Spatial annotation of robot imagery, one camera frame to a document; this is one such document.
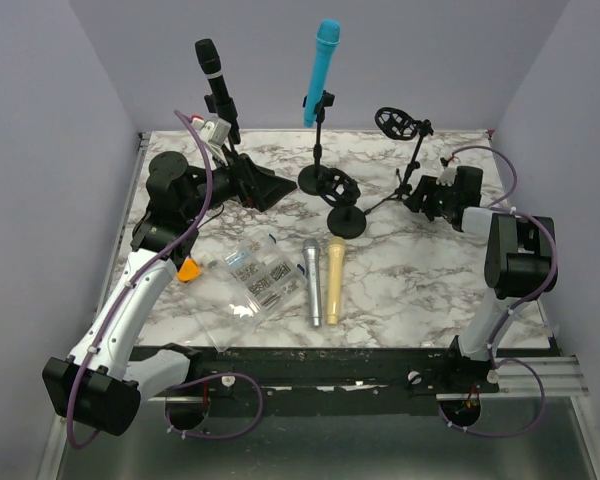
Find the black round-base stand with clip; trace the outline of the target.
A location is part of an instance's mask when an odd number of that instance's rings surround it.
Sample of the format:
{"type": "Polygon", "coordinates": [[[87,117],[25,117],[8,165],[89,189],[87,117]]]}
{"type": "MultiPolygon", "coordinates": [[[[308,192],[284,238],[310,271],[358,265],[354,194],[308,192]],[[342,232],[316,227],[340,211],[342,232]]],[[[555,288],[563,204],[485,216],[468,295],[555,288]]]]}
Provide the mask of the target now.
{"type": "Polygon", "coordinates": [[[325,120],[325,110],[334,104],[335,95],[324,90],[321,100],[316,104],[314,113],[316,114],[316,137],[313,146],[313,164],[304,167],[298,175],[298,186],[306,194],[318,196],[317,182],[319,176],[326,170],[321,164],[322,159],[322,124],[325,120]]]}

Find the black shock-mount mic stand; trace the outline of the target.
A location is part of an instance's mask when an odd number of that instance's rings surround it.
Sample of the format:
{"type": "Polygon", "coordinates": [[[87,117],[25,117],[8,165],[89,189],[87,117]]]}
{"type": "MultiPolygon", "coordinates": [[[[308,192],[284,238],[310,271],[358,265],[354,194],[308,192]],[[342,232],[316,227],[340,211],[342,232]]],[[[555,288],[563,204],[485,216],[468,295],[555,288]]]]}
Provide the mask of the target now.
{"type": "Polygon", "coordinates": [[[356,180],[340,169],[327,168],[318,177],[317,191],[332,208],[327,226],[334,236],[354,239],[364,233],[367,221],[364,212],[356,206],[361,196],[356,180]]]}

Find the silver microphone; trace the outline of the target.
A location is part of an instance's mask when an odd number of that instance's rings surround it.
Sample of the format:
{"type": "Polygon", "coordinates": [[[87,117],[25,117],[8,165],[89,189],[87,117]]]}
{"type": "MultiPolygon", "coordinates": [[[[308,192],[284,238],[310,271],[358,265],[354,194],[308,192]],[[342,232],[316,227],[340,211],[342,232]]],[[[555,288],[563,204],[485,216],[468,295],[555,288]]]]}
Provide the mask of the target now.
{"type": "Polygon", "coordinates": [[[314,328],[322,325],[322,296],[320,287],[320,247],[316,239],[307,239],[302,249],[307,280],[309,318],[314,328]]]}

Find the cream microphone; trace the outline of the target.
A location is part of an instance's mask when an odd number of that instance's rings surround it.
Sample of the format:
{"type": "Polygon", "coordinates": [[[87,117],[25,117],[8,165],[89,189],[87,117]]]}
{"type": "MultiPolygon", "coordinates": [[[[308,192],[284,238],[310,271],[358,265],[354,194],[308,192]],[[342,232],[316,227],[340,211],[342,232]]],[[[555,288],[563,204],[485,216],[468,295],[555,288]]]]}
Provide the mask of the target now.
{"type": "Polygon", "coordinates": [[[337,325],[340,318],[342,271],[345,253],[345,240],[337,236],[332,237],[327,248],[328,288],[326,320],[328,325],[337,325]]]}

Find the blue microphone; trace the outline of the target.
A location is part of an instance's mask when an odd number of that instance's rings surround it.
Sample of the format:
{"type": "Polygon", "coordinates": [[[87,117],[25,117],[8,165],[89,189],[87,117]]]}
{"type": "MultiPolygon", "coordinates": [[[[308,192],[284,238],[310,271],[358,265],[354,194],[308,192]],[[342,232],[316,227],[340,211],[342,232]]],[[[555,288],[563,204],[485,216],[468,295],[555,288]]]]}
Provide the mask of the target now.
{"type": "Polygon", "coordinates": [[[316,34],[316,54],[303,114],[303,125],[311,128],[316,120],[316,105],[321,101],[332,56],[340,42],[341,26],[334,19],[324,19],[316,34]]]}

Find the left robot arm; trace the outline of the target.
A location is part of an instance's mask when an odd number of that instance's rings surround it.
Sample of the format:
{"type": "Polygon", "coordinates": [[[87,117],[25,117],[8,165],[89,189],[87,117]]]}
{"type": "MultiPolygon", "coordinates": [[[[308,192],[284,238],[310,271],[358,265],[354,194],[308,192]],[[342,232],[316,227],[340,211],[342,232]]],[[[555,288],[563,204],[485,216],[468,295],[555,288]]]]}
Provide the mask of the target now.
{"type": "Polygon", "coordinates": [[[202,380],[197,351],[167,344],[151,357],[131,358],[136,340],[162,292],[184,264],[210,208],[235,200],[265,212],[297,185],[230,154],[226,165],[195,167],[167,151],[149,164],[149,202],[134,227],[123,273],[93,325],[66,358],[50,358],[42,378],[55,412],[67,423],[119,436],[142,401],[174,388],[194,393],[202,380]]]}

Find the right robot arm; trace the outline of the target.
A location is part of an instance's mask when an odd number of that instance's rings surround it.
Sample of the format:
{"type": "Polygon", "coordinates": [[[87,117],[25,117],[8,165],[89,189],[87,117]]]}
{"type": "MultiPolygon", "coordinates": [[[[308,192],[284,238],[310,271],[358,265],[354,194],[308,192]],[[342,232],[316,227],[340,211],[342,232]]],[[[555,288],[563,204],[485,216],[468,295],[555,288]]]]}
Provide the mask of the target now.
{"type": "Polygon", "coordinates": [[[430,221],[442,218],[454,230],[486,242],[487,292],[458,336],[457,348],[468,359],[491,361],[515,310],[554,288],[558,266],[554,220],[513,207],[482,207],[482,181],[480,168],[450,167],[409,186],[403,204],[430,221]]]}

